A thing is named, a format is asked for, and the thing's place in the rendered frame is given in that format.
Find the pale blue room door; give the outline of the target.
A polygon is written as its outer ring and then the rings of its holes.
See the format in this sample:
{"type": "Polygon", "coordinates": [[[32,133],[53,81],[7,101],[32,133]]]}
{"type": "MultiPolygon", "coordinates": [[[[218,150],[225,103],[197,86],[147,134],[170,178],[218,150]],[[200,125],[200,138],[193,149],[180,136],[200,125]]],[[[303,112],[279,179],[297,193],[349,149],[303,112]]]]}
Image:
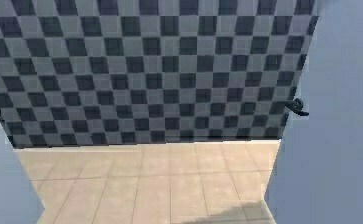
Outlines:
{"type": "Polygon", "coordinates": [[[363,224],[363,0],[319,19],[265,193],[276,224],[363,224]]]}
{"type": "Polygon", "coordinates": [[[43,211],[0,121],[0,224],[36,224],[43,211]]]}

